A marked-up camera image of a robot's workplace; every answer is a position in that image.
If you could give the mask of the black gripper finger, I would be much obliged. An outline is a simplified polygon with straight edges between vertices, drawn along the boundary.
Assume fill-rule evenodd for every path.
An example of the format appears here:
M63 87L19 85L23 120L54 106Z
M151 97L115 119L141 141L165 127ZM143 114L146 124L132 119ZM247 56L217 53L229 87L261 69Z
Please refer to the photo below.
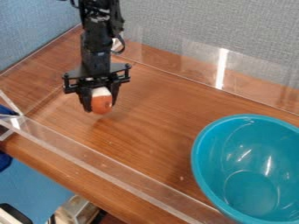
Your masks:
M90 88L82 88L78 91L78 96L79 96L79 102L84 108L86 112L91 112L92 111L92 107L91 107L91 99L92 99L92 93L91 93L91 89Z
M110 92L112 94L112 106L115 106L118 101L118 93L119 93L120 83L111 84Z

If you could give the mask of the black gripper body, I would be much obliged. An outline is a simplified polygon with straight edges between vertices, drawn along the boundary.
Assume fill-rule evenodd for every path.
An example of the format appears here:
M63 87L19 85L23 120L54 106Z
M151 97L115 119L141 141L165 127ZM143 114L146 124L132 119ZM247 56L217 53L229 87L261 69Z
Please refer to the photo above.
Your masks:
M80 65L75 70L68 71L63 76L64 93L75 93L82 88L102 88L111 89L111 84L130 82L130 64L112 63L107 74L91 75L87 68Z

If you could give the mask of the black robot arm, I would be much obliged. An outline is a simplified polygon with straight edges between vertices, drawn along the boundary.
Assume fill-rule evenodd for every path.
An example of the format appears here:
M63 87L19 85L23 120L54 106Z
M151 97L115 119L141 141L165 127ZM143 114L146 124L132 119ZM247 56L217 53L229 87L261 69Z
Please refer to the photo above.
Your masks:
M126 41L120 35L126 20L119 0L70 1L79 10L83 27L80 35L80 65L63 78L66 94L76 93L86 112L111 112L123 83L130 82L130 64L112 63L111 55L122 54Z

